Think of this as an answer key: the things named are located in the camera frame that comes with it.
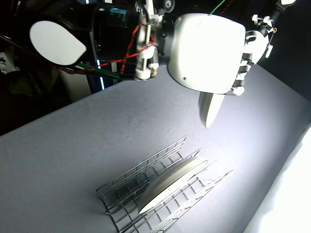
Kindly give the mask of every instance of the gray table surface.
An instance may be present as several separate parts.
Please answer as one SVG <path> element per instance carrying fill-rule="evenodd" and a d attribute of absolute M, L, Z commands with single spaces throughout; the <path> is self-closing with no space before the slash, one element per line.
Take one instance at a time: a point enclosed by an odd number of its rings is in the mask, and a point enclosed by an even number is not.
<path fill-rule="evenodd" d="M 210 129 L 199 92 L 161 67 L 0 137 L 1 233 L 115 232 L 95 189 L 187 135 L 217 170 L 234 169 L 170 232 L 240 233 L 311 117 L 311 105 L 261 67 L 226 97 Z"/>

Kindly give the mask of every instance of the light strip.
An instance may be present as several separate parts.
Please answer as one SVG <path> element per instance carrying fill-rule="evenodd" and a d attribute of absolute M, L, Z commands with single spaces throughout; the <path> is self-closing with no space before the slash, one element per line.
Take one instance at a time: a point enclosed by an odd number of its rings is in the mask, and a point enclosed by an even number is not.
<path fill-rule="evenodd" d="M 100 62 L 99 62 L 99 60 L 97 60 L 97 65 L 98 65 L 98 69 L 100 69 L 100 68 L 101 68 L 101 66 L 100 66 Z M 104 86 L 103 78 L 102 78 L 102 77 L 100 77 L 100 79 L 101 79 L 101 84 L 102 84 L 102 90 L 105 90 L 105 86 Z"/>

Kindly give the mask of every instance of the green wire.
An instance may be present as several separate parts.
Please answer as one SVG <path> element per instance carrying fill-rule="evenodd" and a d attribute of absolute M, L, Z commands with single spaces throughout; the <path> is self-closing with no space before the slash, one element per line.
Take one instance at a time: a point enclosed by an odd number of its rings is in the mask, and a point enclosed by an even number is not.
<path fill-rule="evenodd" d="M 220 7 L 223 3 L 225 2 L 225 0 L 222 0 L 221 3 L 219 3 L 214 10 L 212 10 L 212 12 L 210 13 L 211 15 L 218 9 L 218 7 Z"/>
<path fill-rule="evenodd" d="M 86 65 L 84 63 L 79 63 L 78 66 L 80 66 L 81 68 L 83 69 L 89 69 L 89 68 L 92 68 L 92 66 L 89 66 L 89 65 Z M 111 76 L 111 77 L 115 77 L 115 78 L 121 78 L 121 75 L 119 73 L 116 73 L 116 72 L 111 72 L 109 70 L 106 70 L 106 69 L 95 69 L 93 70 L 97 73 L 101 73 L 101 74 L 104 74 L 104 75 L 108 75 L 108 76 Z"/>

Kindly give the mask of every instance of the metal wire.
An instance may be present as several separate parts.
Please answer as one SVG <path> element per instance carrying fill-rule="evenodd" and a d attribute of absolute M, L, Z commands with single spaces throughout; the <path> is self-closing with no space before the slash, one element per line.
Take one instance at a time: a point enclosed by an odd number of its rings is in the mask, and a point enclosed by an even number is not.
<path fill-rule="evenodd" d="M 212 164 L 207 163 L 188 181 L 186 186 L 177 190 L 152 210 L 140 215 L 137 210 L 138 199 L 145 191 L 147 184 L 177 161 L 194 157 L 200 152 L 199 149 L 184 158 L 179 151 L 185 140 L 186 137 L 177 140 L 96 190 L 104 202 L 106 213 L 119 233 L 164 233 L 168 231 L 228 174 L 204 184 L 199 179 L 199 175 Z"/>

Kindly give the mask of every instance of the white plate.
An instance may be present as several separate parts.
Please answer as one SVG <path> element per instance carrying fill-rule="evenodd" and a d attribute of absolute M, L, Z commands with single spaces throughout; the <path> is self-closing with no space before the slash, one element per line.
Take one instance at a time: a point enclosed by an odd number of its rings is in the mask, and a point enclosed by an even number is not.
<path fill-rule="evenodd" d="M 206 163 L 207 160 L 202 157 L 183 159 L 161 173 L 141 195 L 138 203 L 139 213 L 142 214 L 157 206 L 179 188 L 185 186 L 187 181 Z"/>

